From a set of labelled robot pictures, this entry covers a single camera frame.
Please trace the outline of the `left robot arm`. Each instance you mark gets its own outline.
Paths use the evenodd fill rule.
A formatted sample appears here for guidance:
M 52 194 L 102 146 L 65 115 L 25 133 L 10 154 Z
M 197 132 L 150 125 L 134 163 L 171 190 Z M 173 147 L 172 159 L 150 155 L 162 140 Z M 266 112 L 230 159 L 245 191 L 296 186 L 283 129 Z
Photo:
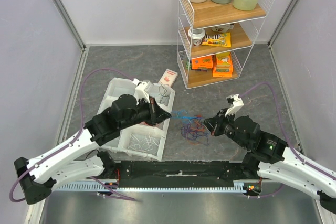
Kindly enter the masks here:
M 14 161 L 18 176 L 15 185 L 23 191 L 22 200 L 32 205 L 47 198 L 53 190 L 81 178 L 115 173 L 114 161 L 107 152 L 98 153 L 88 162 L 72 161 L 78 156 L 105 145 L 120 136 L 122 130 L 142 122 L 156 126 L 172 115 L 171 106 L 158 103 L 155 97 L 136 99 L 123 94 L 110 107 L 95 115 L 80 130 L 53 149 L 31 159 Z

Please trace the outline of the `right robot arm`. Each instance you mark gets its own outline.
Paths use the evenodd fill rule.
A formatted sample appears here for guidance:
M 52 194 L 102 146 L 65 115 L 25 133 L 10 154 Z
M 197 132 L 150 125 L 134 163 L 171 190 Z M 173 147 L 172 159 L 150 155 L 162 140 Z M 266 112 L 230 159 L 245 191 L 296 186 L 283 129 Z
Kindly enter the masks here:
M 295 188 L 335 213 L 335 172 L 307 158 L 277 136 L 262 131 L 249 116 L 226 116 L 220 110 L 203 124 L 212 136 L 226 135 L 247 153 L 240 166 L 248 179 L 255 176 Z

